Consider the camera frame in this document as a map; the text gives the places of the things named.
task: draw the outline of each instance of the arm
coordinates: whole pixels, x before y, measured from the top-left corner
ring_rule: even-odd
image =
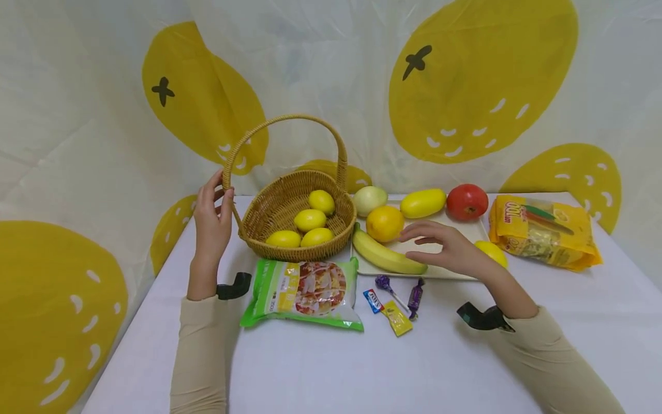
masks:
[[[508,319],[498,330],[502,357],[550,414],[624,414],[618,400],[563,335],[546,309],[530,319]]]
[[[218,263],[230,242],[234,191],[216,191],[219,170],[198,192],[193,216],[195,257],[187,296],[181,301],[179,344],[170,387],[170,412],[225,414],[225,315],[227,302],[216,298]],[[224,197],[220,207],[214,203]]]
[[[443,249],[440,253],[409,252],[408,258],[472,276],[487,287],[506,322],[515,330],[499,330],[501,354],[545,413],[624,413],[551,315],[535,304],[508,270],[452,227],[416,222],[402,231],[400,240],[412,238],[417,238],[416,244],[442,244]]]

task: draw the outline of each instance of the red tomato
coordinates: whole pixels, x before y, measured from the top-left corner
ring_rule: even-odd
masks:
[[[478,185],[462,184],[448,193],[446,209],[450,218],[456,221],[471,221],[487,211],[489,199]]]

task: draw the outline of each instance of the wicker basket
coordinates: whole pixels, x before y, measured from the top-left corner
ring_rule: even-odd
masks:
[[[292,114],[270,119],[248,131],[234,146],[223,169],[223,188],[230,187],[234,161],[242,145],[257,131],[287,119],[308,119],[324,125],[336,139],[338,145],[338,171],[336,179],[328,174],[313,170],[295,171],[278,178],[263,188],[248,206],[244,220],[233,208],[234,218],[239,227],[239,237],[258,256],[284,262],[304,262],[323,260],[339,253],[350,241],[356,207],[345,189],[347,180],[347,150],[338,132],[327,122],[311,115]],[[336,211],[326,221],[326,226],[334,233],[328,242],[310,247],[283,248],[266,244],[264,241],[278,230],[294,230],[294,217],[303,209],[309,209],[308,195],[316,190],[328,192],[336,202]]]

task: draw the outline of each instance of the candy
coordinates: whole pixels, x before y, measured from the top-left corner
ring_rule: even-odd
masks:
[[[418,307],[420,306],[420,298],[423,297],[424,284],[425,281],[423,278],[418,278],[418,284],[412,287],[412,293],[409,295],[409,303],[407,304],[409,310],[412,311],[412,314],[409,316],[410,321],[414,321],[418,318],[416,312],[418,312]]]
[[[375,284],[379,289],[383,289],[391,294],[395,298],[395,300],[400,303],[400,306],[402,306],[403,309],[408,309],[407,305],[404,304],[404,302],[398,297],[398,295],[395,294],[393,289],[391,288],[391,279],[389,279],[388,276],[386,275],[379,275],[375,278]]]
[[[384,316],[389,318],[389,323],[391,324],[393,332],[395,332],[395,336],[404,335],[414,328],[411,321],[407,319],[394,301],[387,302],[381,312]]]
[[[365,296],[365,298],[368,300],[368,303],[370,304],[370,308],[372,308],[373,313],[379,313],[382,310],[384,310],[384,305],[381,304],[374,290],[372,289],[366,290],[363,293],[363,296]]]

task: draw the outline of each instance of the lemon pattern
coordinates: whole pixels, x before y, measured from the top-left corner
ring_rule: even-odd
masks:
[[[0,222],[0,401],[6,413],[65,413],[109,355],[126,313],[115,258],[64,227]]]
[[[165,212],[152,236],[150,258],[154,274],[158,275],[170,255],[175,243],[193,216],[197,195],[189,195],[175,203]]]
[[[246,80],[205,46],[194,22],[166,27],[152,40],[142,84],[154,114],[177,139],[207,160],[224,164],[246,131],[265,121]],[[232,172],[264,162],[267,129],[243,145]]]
[[[520,167],[499,190],[538,191],[568,191],[606,232],[611,233],[616,226],[621,204],[620,174],[612,157],[597,146],[555,146]]]
[[[455,0],[395,63],[393,134],[412,156],[451,164],[512,144],[545,111],[577,44],[570,0]]]
[[[316,170],[336,177],[338,163],[329,160],[313,160],[303,164],[297,170]],[[372,179],[361,168],[347,166],[347,191],[351,194],[359,191],[361,188],[372,185]]]

